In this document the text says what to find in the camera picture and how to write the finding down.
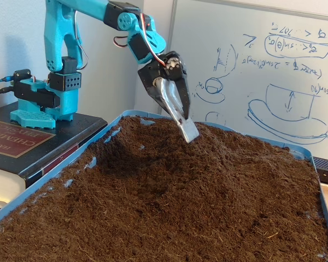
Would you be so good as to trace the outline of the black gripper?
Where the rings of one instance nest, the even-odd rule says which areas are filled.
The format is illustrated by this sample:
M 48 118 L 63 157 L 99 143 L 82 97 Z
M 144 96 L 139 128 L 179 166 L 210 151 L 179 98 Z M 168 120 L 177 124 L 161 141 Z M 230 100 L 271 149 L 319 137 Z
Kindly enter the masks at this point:
M 199 132 L 189 117 L 190 96 L 186 80 L 186 65 L 175 51 L 161 54 L 159 58 L 165 65 L 153 59 L 138 71 L 138 75 L 148 95 L 154 98 L 159 94 L 159 101 L 189 144 L 199 136 Z M 181 102 L 176 96 L 176 88 Z

